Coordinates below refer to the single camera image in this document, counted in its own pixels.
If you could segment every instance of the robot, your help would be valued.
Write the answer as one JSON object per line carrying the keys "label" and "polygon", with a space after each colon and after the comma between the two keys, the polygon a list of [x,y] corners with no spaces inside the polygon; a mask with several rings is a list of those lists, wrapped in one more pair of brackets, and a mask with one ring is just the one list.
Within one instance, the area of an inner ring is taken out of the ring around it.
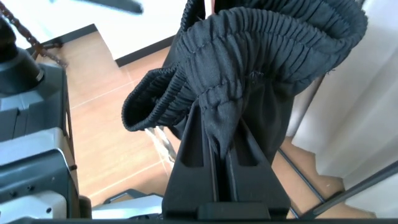
{"label": "robot", "polygon": [[129,194],[133,199],[92,208],[78,192],[66,73],[36,63],[15,40],[1,19],[0,223],[294,222],[285,219],[290,199],[271,165],[258,146],[245,144],[242,136],[252,136],[244,123],[227,166],[217,165],[214,152],[202,143],[204,121],[198,119],[197,102],[165,195],[128,190],[115,198]]}

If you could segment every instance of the black garment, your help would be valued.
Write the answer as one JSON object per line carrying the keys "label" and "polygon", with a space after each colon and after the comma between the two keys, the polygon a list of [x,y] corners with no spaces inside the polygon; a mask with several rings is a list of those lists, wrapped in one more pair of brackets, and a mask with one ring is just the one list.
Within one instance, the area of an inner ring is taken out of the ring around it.
{"label": "black garment", "polygon": [[165,67],[124,102],[124,126],[168,126],[181,138],[197,99],[221,157],[242,118],[272,162],[294,96],[348,56],[366,16],[352,0],[216,0],[215,9],[203,20],[203,0],[188,1]]}

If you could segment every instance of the tile floor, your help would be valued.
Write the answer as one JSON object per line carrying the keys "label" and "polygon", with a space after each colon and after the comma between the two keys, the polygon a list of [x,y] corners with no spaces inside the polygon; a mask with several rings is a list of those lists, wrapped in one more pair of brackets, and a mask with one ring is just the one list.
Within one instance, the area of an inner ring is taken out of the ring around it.
{"label": "tile floor", "polygon": [[[73,137],[80,193],[93,205],[126,189],[163,194],[171,167],[144,132],[130,133],[121,122],[122,103],[150,69],[160,67],[168,52],[152,55],[118,68],[99,33],[95,32],[56,50],[67,68]],[[49,62],[39,58],[40,62]],[[167,131],[178,148],[179,140]],[[298,164],[324,197],[343,189],[340,179],[315,172],[313,154],[286,139],[282,149]],[[301,213],[319,203],[310,189],[277,154],[272,165],[285,190]],[[339,204],[322,218],[372,218],[373,214]]]}

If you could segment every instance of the white robot part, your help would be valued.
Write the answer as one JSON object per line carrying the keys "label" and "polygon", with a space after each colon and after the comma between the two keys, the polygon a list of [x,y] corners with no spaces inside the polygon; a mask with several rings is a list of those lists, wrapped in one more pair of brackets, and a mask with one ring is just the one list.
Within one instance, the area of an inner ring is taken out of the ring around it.
{"label": "white robot part", "polygon": [[66,218],[67,201],[53,191],[45,191],[0,204],[0,224],[20,218]]}

